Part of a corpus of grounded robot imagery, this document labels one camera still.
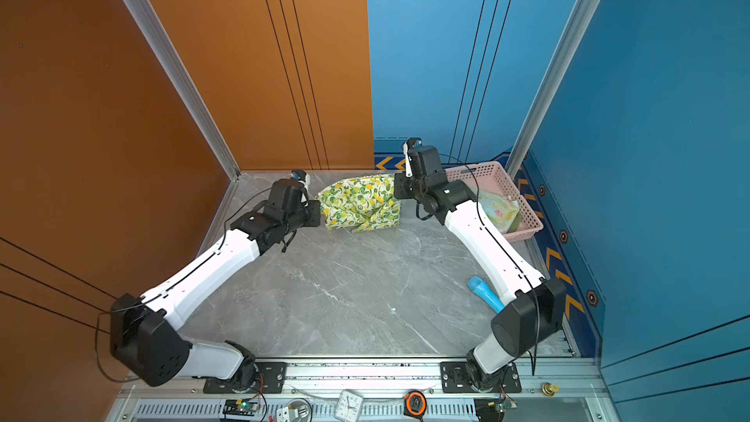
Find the lemon print skirt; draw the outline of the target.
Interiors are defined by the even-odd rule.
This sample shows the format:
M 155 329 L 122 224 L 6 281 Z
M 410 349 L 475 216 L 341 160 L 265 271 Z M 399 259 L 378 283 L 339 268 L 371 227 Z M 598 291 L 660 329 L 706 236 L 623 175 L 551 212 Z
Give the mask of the lemon print skirt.
M 400 226 L 393 174 L 344 179 L 323 189 L 316 199 L 330 231 L 372 232 Z

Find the pink plastic basket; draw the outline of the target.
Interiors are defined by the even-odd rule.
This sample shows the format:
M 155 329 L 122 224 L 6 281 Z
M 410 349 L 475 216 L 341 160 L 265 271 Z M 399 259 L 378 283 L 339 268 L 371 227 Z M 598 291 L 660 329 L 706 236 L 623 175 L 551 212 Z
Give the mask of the pink plastic basket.
M 509 242 L 529 240 L 543 230 L 532 210 L 499 161 L 447 168 L 449 181 L 463 180 L 479 193 L 480 207 Z

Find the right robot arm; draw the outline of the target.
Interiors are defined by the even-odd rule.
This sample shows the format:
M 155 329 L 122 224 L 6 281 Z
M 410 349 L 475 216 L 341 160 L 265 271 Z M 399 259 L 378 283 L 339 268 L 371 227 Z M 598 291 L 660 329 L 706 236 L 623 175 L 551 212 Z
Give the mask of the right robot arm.
M 404 172 L 396 174 L 395 196 L 413 199 L 425 219 L 437 219 L 467 247 L 480 264 L 502 304 L 490 334 L 466 357 L 468 384 L 479 392 L 501 385 L 516 359 L 537 361 L 538 345 L 563 329 L 566 283 L 546 279 L 523 259 L 480 206 L 476 170 L 469 183 L 449 179 L 437 148 L 419 138 L 403 145 Z

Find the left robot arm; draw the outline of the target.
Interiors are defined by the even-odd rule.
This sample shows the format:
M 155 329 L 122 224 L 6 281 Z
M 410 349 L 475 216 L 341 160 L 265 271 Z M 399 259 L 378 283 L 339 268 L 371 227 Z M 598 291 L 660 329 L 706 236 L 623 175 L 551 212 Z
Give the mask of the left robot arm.
M 276 245 L 287 248 L 300 228 L 320 225 L 320 202 L 310 177 L 295 170 L 267 190 L 268 198 L 242 214 L 222 237 L 164 283 L 111 306 L 109 351 L 150 387 L 175 378 L 216 380 L 234 392 L 251 391 L 259 369 L 254 354 L 234 341 L 195 340 L 180 332 L 193 312 L 243 267 Z

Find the pastel floral skirt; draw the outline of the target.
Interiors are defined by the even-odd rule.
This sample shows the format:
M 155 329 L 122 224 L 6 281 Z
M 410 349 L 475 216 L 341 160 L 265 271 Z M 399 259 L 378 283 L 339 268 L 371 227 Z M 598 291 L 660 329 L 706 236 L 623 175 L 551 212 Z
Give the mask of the pastel floral skirt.
M 521 212 L 519 201 L 511 197 L 502 197 L 490 191 L 480 191 L 479 203 L 486 216 L 504 234 L 518 212 Z

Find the olive green skirt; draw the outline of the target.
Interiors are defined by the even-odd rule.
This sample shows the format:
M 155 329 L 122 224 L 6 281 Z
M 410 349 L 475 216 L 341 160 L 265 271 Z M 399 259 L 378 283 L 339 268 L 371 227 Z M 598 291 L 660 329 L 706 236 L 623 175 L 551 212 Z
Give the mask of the olive green skirt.
M 523 222 L 523 215 L 521 214 L 521 212 L 518 212 L 516 216 L 514 217 L 513 221 L 509 224 L 508 228 L 505 230 L 504 234 L 511 234 L 512 232 L 517 232 L 522 222 Z

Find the light blue plastic tube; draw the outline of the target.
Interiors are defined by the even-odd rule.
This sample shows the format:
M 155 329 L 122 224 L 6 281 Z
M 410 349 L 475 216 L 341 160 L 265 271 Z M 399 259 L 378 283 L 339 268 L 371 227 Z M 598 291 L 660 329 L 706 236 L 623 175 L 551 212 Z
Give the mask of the light blue plastic tube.
M 468 287 L 470 288 L 470 291 L 474 293 L 474 295 L 477 295 L 484 301 L 484 303 L 488 304 L 496 314 L 499 314 L 503 311 L 505 308 L 502 301 L 498 298 L 498 296 L 492 291 L 490 286 L 480 277 L 477 277 L 476 275 L 472 277 L 472 279 L 469 279 L 468 281 Z

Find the white square clock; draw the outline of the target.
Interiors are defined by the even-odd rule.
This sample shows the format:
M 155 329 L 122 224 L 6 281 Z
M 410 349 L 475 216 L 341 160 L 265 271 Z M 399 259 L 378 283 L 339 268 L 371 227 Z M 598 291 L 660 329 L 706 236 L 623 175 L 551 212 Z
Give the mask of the white square clock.
M 358 422 L 363 411 L 364 398 L 359 394 L 344 390 L 335 406 L 334 417 L 340 422 Z

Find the white power plug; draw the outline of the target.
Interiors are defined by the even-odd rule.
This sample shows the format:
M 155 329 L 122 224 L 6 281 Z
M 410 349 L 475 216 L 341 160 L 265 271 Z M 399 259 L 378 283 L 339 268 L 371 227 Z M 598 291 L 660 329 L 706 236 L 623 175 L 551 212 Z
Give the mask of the white power plug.
M 311 422 L 313 409 L 304 399 L 295 399 L 282 404 L 275 412 L 275 422 Z

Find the green circuit board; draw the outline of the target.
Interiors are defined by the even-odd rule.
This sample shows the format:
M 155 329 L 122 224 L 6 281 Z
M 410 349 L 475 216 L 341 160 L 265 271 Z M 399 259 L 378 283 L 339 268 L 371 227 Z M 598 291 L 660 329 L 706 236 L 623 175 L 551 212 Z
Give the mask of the green circuit board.
M 222 418 L 230 421 L 253 421 L 262 414 L 262 405 L 249 399 L 225 400 Z

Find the orange black tape measure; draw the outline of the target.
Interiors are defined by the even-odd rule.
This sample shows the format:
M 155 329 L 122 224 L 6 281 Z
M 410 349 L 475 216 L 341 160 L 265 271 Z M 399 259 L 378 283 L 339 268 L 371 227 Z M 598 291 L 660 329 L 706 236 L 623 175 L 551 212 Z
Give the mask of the orange black tape measure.
M 420 391 L 410 391 L 404 396 L 404 416 L 422 421 L 427 412 L 427 399 Z

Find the brass round knob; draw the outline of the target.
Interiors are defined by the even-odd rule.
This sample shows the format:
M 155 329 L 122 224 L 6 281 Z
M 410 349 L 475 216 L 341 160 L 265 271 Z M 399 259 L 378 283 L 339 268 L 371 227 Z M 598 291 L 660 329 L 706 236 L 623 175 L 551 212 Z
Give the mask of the brass round knob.
M 557 384 L 546 382 L 542 384 L 541 391 L 547 397 L 554 397 L 560 392 L 560 387 Z

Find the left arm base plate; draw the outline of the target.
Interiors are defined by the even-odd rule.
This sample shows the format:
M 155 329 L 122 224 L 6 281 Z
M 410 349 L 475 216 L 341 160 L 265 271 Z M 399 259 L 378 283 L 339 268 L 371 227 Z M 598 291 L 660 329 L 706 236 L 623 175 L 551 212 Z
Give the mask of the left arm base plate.
M 240 365 L 237 373 L 228 380 L 207 378 L 204 394 L 280 394 L 287 371 L 285 361 L 254 361 Z

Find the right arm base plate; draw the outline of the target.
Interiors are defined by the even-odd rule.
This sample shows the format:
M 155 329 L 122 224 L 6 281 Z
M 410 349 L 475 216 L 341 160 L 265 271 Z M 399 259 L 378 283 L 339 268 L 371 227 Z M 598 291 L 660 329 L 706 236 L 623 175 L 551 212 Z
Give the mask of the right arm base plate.
M 494 373 L 485 373 L 477 363 L 470 361 L 442 361 L 439 369 L 443 392 L 447 394 L 519 394 L 523 390 L 515 363 L 505 365 Z

